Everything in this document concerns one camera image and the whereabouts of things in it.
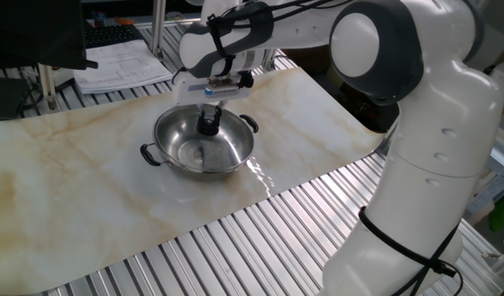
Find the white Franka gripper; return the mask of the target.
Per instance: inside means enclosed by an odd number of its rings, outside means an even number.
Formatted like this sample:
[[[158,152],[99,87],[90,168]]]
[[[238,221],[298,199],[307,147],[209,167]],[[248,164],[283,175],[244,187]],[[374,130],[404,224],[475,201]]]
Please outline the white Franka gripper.
[[[181,72],[173,80],[173,97],[177,105],[212,104],[233,99],[245,99],[251,93],[254,79],[250,72],[222,77],[195,78],[189,72]],[[212,130],[218,132],[222,108],[215,106]],[[206,132],[206,111],[200,107],[197,130]]]

